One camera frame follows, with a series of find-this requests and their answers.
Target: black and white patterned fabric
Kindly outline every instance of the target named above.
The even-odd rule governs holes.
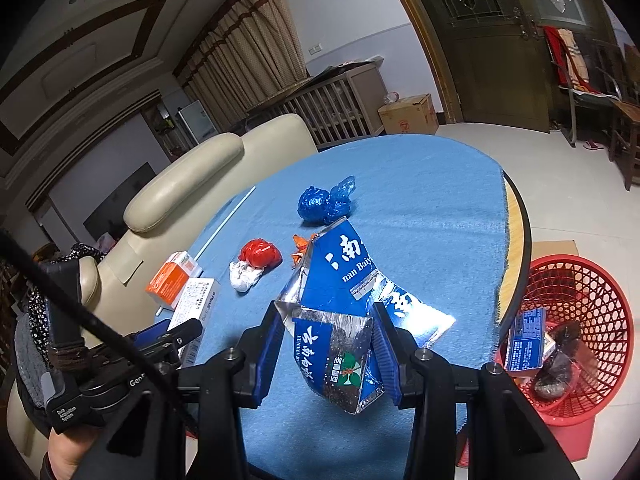
[[[56,258],[53,262],[68,262],[69,260],[79,260],[85,256],[92,256],[96,263],[100,263],[106,254],[100,252],[89,245],[77,243],[71,247],[67,256]],[[29,330],[33,343],[49,368],[49,357],[47,356],[47,341],[49,340],[49,320],[45,308],[45,298],[36,287],[33,287],[29,296]]]

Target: red plastic basket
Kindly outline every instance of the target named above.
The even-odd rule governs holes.
[[[602,410],[625,379],[634,348],[629,304],[606,270],[580,256],[555,254],[530,266],[520,311],[540,306],[551,325],[580,320],[580,337],[597,358],[597,370],[581,370],[574,389],[561,400],[537,398],[532,381],[520,389],[550,426],[580,424]]]

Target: beige curtain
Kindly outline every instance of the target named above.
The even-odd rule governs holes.
[[[219,131],[307,76],[285,0],[227,0],[199,38],[174,73]]]

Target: crumpled blue plastic bag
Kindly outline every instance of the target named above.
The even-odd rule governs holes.
[[[349,196],[356,189],[356,178],[351,175],[331,191],[310,186],[300,196],[298,214],[309,224],[329,225],[338,218],[348,216],[351,212]]]

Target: black cable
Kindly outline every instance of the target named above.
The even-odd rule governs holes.
[[[95,335],[100,341],[109,346],[113,351],[129,360],[144,373],[158,391],[164,395],[175,412],[180,416],[187,428],[195,436],[198,435],[198,425],[195,419],[180,401],[178,391],[171,386],[156,367],[145,358],[127,339],[123,338],[115,330],[89,312],[79,301],[70,298],[56,282],[34,262],[31,257],[22,250],[11,235],[4,229],[0,229],[0,256],[15,266],[18,271],[30,280],[38,290],[71,319],[80,326]]]

